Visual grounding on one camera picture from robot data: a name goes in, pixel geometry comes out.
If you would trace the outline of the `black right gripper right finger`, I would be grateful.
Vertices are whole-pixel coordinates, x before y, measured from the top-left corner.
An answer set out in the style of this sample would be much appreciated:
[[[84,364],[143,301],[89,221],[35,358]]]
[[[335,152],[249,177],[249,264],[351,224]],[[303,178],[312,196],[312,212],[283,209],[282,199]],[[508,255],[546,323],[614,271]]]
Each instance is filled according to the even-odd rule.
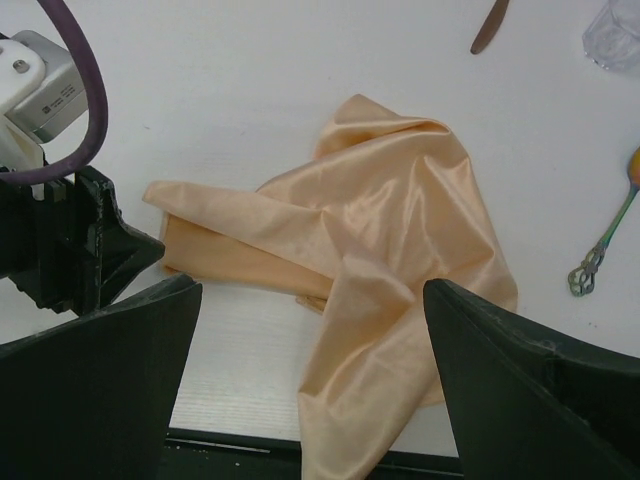
[[[423,289],[426,324],[468,479],[635,479],[639,361],[496,306]]]

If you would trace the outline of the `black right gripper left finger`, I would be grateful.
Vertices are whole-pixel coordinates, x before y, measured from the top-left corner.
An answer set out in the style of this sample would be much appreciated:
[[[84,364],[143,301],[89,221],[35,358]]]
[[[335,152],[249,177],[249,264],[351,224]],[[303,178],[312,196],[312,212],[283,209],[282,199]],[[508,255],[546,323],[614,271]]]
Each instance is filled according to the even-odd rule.
[[[2,478],[155,478],[202,295],[175,275],[3,344]]]

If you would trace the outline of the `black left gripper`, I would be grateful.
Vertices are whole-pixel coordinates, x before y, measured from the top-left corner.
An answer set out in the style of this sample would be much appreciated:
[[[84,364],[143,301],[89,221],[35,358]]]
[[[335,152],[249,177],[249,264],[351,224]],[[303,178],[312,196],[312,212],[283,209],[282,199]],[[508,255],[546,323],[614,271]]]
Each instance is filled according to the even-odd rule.
[[[126,224],[113,182],[92,167],[74,180],[1,185],[1,275],[40,309],[88,314],[159,261],[164,245]]]

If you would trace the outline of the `peach satin cloth napkin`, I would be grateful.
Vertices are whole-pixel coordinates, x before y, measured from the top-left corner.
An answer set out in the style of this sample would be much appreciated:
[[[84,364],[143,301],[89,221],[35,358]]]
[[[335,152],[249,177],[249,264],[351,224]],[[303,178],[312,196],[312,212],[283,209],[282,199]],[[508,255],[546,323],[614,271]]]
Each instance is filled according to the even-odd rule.
[[[164,265],[292,293],[322,328],[297,394],[305,479],[362,479],[443,401],[422,290],[449,279],[508,310],[516,283],[454,133],[356,95],[313,159],[254,192],[155,181]]]

